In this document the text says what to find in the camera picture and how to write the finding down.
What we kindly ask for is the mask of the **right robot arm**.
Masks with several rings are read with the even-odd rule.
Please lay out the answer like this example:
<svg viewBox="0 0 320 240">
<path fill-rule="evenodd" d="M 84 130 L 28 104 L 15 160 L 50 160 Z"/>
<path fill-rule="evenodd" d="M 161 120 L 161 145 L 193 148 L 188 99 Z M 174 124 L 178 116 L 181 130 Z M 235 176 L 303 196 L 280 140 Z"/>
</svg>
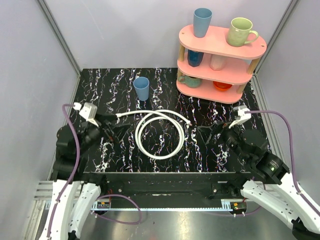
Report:
<svg viewBox="0 0 320 240">
<path fill-rule="evenodd" d="M 267 148 L 256 129 L 241 131 L 230 123 L 199 126 L 205 145 L 223 141 L 241 160 L 250 176 L 239 173 L 223 188 L 232 198 L 244 197 L 280 219 L 297 240 L 320 238 L 320 207 L 307 194 L 298 192 L 289 167 Z"/>
</svg>

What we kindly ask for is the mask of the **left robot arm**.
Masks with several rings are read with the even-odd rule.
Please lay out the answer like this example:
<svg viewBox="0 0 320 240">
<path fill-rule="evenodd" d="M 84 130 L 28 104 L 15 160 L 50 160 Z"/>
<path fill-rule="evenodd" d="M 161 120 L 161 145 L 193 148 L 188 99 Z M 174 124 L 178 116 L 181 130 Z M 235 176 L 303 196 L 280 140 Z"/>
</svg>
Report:
<svg viewBox="0 0 320 240">
<path fill-rule="evenodd" d="M 85 172 L 88 160 L 84 154 L 101 139 L 122 140 L 130 124 L 117 123 L 119 117 L 118 113 L 96 114 L 78 129 L 69 122 L 57 131 L 51 204 L 41 240 L 80 239 L 93 203 L 108 193 L 105 176 Z"/>
</svg>

